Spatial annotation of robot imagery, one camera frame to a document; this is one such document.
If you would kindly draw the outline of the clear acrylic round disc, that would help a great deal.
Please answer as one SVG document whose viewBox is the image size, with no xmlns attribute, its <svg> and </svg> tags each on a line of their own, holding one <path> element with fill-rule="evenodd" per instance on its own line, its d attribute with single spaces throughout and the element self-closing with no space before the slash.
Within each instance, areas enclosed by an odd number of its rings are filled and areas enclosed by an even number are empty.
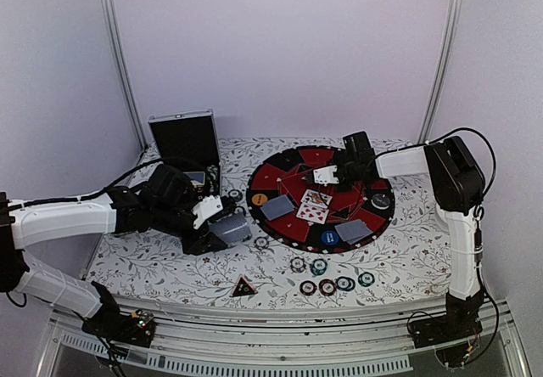
<svg viewBox="0 0 543 377">
<path fill-rule="evenodd" d="M 372 205 L 379 210 L 387 210 L 391 204 L 391 200 L 386 194 L 375 194 L 372 197 Z"/>
</svg>

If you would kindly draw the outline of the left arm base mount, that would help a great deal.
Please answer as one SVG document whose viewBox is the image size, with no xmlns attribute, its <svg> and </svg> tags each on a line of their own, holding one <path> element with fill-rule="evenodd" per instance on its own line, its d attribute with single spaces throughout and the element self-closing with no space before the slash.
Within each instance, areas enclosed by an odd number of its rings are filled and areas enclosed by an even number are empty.
<svg viewBox="0 0 543 377">
<path fill-rule="evenodd" d="M 137 309 L 122 314 L 119 309 L 100 308 L 91 318 L 86 318 L 82 331 L 105 340 L 150 348 L 156 323 L 151 312 Z"/>
</svg>

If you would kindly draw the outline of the orange big blind button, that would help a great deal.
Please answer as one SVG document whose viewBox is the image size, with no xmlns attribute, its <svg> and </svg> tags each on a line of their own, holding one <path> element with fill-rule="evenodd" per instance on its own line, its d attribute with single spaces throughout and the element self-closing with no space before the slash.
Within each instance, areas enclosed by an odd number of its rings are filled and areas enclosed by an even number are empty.
<svg viewBox="0 0 543 377">
<path fill-rule="evenodd" d="M 268 201 L 265 194 L 254 194 L 251 198 L 251 203 L 256 206 L 262 206 Z"/>
</svg>

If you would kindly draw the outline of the single blue backed card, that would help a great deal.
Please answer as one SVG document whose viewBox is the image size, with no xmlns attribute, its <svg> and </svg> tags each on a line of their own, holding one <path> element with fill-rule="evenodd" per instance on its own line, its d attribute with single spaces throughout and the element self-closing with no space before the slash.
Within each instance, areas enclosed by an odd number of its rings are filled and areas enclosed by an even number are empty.
<svg viewBox="0 0 543 377">
<path fill-rule="evenodd" d="M 280 195 L 274 199 L 268 200 L 260 211 L 268 221 L 273 221 L 293 212 L 295 209 L 293 202 L 286 195 Z"/>
<path fill-rule="evenodd" d="M 335 231 L 349 245 L 353 245 L 372 234 L 372 230 L 360 219 L 340 223 L 335 226 Z"/>
</svg>

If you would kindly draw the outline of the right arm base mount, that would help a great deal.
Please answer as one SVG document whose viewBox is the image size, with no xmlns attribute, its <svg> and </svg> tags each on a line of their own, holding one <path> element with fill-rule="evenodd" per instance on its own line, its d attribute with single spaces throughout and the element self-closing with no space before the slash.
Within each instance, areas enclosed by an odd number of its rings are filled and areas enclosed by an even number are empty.
<svg viewBox="0 0 543 377">
<path fill-rule="evenodd" d="M 479 309 L 484 303 L 480 291 L 466 300 L 445 295 L 445 315 L 409 320 L 407 330 L 416 348 L 433 346 L 479 334 L 483 328 Z"/>
</svg>

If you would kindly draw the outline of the eight of hearts card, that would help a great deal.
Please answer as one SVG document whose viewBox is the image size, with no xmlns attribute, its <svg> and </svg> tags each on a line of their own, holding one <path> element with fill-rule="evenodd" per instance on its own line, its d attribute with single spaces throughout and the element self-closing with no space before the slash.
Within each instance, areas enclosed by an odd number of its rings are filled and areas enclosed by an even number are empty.
<svg viewBox="0 0 543 377">
<path fill-rule="evenodd" d="M 296 213 L 296 217 L 307 222 L 324 224 L 327 220 L 328 213 L 328 208 L 302 203 Z"/>
</svg>

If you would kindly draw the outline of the blue card deck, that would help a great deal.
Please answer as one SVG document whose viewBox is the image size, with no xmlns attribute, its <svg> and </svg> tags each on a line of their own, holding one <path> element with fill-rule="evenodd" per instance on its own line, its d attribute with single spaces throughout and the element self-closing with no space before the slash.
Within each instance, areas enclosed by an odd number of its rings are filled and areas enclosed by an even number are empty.
<svg viewBox="0 0 543 377">
<path fill-rule="evenodd" d="M 251 239 L 252 233 L 245 216 L 232 215 L 211 223 L 210 231 L 227 245 Z"/>
</svg>

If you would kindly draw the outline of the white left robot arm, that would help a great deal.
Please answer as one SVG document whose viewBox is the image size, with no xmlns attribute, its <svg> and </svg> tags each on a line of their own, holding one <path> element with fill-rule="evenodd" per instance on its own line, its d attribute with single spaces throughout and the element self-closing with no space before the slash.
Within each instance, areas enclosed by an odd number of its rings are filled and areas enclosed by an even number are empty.
<svg viewBox="0 0 543 377">
<path fill-rule="evenodd" d="M 32 295 L 67 308 L 109 338 L 126 331 L 126 320 L 108 289 L 76 279 L 34 257 L 29 247 L 87 235 L 123 235 L 149 230 L 176 236 L 182 250 L 200 255 L 226 248 L 209 229 L 234 204 L 201 193 L 178 162 L 157 160 L 150 178 L 127 187 L 116 180 L 91 194 L 47 200 L 1 196 L 1 291 Z"/>
</svg>

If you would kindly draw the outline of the blue green 50 chip pile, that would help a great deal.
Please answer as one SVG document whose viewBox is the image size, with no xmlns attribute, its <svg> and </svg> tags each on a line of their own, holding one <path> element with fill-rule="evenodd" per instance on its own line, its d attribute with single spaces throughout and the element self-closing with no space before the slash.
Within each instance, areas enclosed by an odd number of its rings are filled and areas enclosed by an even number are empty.
<svg viewBox="0 0 543 377">
<path fill-rule="evenodd" d="M 239 202 L 243 198 L 243 192 L 239 189 L 234 188 L 228 192 L 228 196 L 234 199 L 236 202 Z"/>
<path fill-rule="evenodd" d="M 341 276 L 335 281 L 336 287 L 340 291 L 351 292 L 355 288 L 355 281 L 350 277 Z"/>
<path fill-rule="evenodd" d="M 310 264 L 310 271 L 313 276 L 322 276 L 327 271 L 327 261 L 321 258 L 315 259 Z"/>
</svg>

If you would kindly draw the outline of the red black 100 chip pile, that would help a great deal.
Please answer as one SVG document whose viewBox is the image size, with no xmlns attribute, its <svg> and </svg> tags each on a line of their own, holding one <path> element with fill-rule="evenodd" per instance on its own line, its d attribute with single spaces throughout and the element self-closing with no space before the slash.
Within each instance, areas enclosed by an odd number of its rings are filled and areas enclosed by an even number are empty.
<svg viewBox="0 0 543 377">
<path fill-rule="evenodd" d="M 313 295 L 316 292 L 316 284 L 310 280 L 303 281 L 299 285 L 299 291 L 302 295 Z"/>
<path fill-rule="evenodd" d="M 322 279 L 318 285 L 319 291 L 324 296 L 334 295 L 337 291 L 337 286 L 331 279 Z"/>
</svg>

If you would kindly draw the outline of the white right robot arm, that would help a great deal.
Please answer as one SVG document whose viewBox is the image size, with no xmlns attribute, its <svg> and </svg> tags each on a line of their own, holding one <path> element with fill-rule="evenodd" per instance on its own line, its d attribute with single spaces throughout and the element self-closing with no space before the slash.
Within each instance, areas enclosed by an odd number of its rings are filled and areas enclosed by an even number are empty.
<svg viewBox="0 0 543 377">
<path fill-rule="evenodd" d="M 483 140 L 490 152 L 492 174 L 487 180 L 479 163 L 458 135 L 469 132 Z M 446 306 L 452 309 L 439 322 L 439 332 L 447 340 L 457 339 L 470 328 L 470 312 L 460 306 L 480 306 L 484 299 L 481 280 L 483 242 L 480 221 L 484 198 L 496 174 L 495 152 L 489 140 L 470 127 L 458 127 L 425 143 L 377 153 L 364 131 L 343 138 L 345 156 L 333 174 L 343 182 L 428 174 L 437 214 L 450 235 L 451 279 Z"/>
</svg>

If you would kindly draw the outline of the blue small blind button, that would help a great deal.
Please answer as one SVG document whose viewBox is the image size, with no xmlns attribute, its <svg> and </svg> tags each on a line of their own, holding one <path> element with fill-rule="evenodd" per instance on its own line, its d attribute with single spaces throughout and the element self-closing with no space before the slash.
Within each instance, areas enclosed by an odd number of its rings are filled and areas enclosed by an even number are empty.
<svg viewBox="0 0 543 377">
<path fill-rule="evenodd" d="M 334 231 L 323 232 L 321 239 L 325 245 L 336 245 L 339 242 L 339 236 Z"/>
</svg>

